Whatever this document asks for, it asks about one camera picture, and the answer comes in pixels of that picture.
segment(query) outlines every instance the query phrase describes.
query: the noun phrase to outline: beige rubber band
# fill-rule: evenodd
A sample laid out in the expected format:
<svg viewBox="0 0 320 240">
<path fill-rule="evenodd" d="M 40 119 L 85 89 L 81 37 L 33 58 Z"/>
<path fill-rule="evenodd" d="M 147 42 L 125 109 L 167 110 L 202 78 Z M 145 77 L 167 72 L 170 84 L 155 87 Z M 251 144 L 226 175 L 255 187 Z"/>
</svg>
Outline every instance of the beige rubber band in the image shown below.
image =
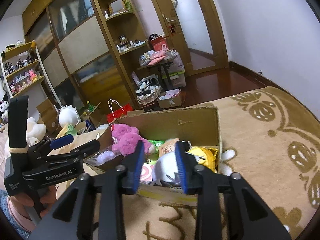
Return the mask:
<svg viewBox="0 0 320 240">
<path fill-rule="evenodd" d="M 9 148 L 9 152 L 25 154 L 28 152 L 28 148 L 29 148 L 28 145 L 24 148 Z"/>
</svg>

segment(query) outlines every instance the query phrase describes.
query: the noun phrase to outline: metal bolt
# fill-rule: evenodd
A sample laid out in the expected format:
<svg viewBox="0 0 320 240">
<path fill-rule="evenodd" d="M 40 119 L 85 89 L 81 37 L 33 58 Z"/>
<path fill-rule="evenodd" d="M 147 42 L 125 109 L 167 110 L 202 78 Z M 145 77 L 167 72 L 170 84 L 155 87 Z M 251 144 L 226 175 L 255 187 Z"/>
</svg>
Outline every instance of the metal bolt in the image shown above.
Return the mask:
<svg viewBox="0 0 320 240">
<path fill-rule="evenodd" d="M 123 164 L 120 164 L 120 165 L 116 166 L 116 170 L 117 171 L 124 171 L 125 170 L 125 166 Z"/>
<path fill-rule="evenodd" d="M 203 171 L 204 170 L 204 166 L 201 165 L 201 164 L 198 164 L 198 165 L 195 166 L 195 170 L 196 171 Z"/>
<path fill-rule="evenodd" d="M 238 172 L 234 172 L 234 173 L 231 174 L 231 178 L 239 180 L 239 179 L 241 179 L 241 175 Z"/>
<path fill-rule="evenodd" d="M 82 173 L 82 174 L 80 174 L 79 179 L 87 180 L 87 179 L 89 179 L 89 177 L 90 177 L 90 175 L 88 173 Z"/>
</svg>

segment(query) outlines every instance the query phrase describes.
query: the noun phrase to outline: wooden shelf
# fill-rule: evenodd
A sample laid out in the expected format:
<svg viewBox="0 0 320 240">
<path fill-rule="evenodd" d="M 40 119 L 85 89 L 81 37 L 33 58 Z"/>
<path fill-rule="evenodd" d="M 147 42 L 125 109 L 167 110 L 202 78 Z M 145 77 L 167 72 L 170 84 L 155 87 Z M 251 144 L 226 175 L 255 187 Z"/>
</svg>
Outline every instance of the wooden shelf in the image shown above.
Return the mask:
<svg viewBox="0 0 320 240">
<path fill-rule="evenodd" d="M 128 15 L 128 14 L 135 15 L 133 12 L 117 13 L 117 14 L 115 14 L 115 15 L 110 16 L 108 19 L 106 19 L 106 22 L 109 21 L 109 20 L 112 20 L 112 19 L 114 19 L 114 18 L 116 18 L 116 17 L 120 17 L 120 16 Z"/>
<path fill-rule="evenodd" d="M 20 71 L 22 71 L 22 70 L 24 70 L 24 69 L 26 69 L 26 68 L 29 68 L 29 67 L 35 65 L 35 64 L 38 63 L 38 62 L 39 62 L 39 60 L 36 60 L 35 62 L 30 63 L 30 64 L 28 64 L 28 65 L 26 65 L 26 66 L 24 66 L 24 67 L 22 67 L 22 68 L 19 68 L 19 69 L 16 70 L 15 72 L 12 72 L 11 74 L 9 74 L 9 75 L 7 75 L 7 76 L 5 76 L 5 77 L 6 77 L 7 79 L 9 79 L 10 77 L 15 76 L 15 75 L 16 75 L 17 73 L 19 73 Z"/>
<path fill-rule="evenodd" d="M 131 48 L 131 49 L 129 49 L 129 50 L 127 50 L 127 51 L 125 51 L 125 52 L 120 53 L 120 56 L 122 56 L 122 55 L 124 55 L 124 54 L 126 54 L 126 53 L 128 53 L 128 52 L 130 52 L 130 51 L 133 51 L 133 50 L 136 50 L 136 49 L 142 48 L 142 47 L 144 47 L 144 46 L 147 46 L 147 43 L 146 43 L 146 42 L 145 42 L 144 44 L 142 44 L 142 45 L 139 45 L 139 46 L 133 47 L 133 48 Z"/>
<path fill-rule="evenodd" d="M 27 90 L 29 90 L 31 87 L 33 87 L 36 84 L 40 84 L 42 81 L 44 80 L 44 76 L 37 78 L 36 81 L 32 82 L 31 84 L 27 85 L 24 89 L 20 90 L 18 93 L 16 93 L 13 97 L 17 97 L 20 94 L 23 94 L 24 92 L 26 92 Z"/>
<path fill-rule="evenodd" d="M 19 54 L 22 54 L 24 52 L 29 51 L 32 43 L 33 43 L 33 41 L 28 42 L 26 44 L 23 44 L 23 45 L 16 47 L 14 49 L 10 49 L 9 51 L 5 52 L 4 53 L 5 57 L 2 58 L 3 61 L 5 62 L 5 61 L 9 60 L 10 58 L 13 58 Z"/>
</svg>

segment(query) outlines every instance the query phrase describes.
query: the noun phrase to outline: green bottle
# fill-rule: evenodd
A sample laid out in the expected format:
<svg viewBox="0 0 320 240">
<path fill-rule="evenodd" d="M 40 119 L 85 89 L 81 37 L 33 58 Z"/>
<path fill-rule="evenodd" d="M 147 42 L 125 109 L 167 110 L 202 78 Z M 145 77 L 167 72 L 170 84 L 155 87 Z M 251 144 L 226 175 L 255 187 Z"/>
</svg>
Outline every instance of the green bottle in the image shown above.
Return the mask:
<svg viewBox="0 0 320 240">
<path fill-rule="evenodd" d="M 92 112 L 93 109 L 94 109 L 94 106 L 91 105 L 89 101 L 87 101 L 87 104 L 88 104 L 88 107 L 89 107 L 90 112 Z"/>
</svg>

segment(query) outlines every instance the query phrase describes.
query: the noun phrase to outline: green package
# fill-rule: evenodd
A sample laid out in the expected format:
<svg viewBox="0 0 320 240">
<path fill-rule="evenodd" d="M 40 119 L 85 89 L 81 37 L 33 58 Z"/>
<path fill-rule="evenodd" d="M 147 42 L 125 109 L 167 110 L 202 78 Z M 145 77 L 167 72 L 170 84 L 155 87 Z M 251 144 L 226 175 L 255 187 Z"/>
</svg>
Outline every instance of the green package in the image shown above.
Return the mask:
<svg viewBox="0 0 320 240">
<path fill-rule="evenodd" d="M 156 161 L 159 159 L 158 147 L 164 144 L 164 141 L 155 141 L 155 140 L 148 140 L 148 141 L 156 147 L 156 150 L 153 154 L 147 155 L 145 163 L 155 165 Z"/>
</svg>

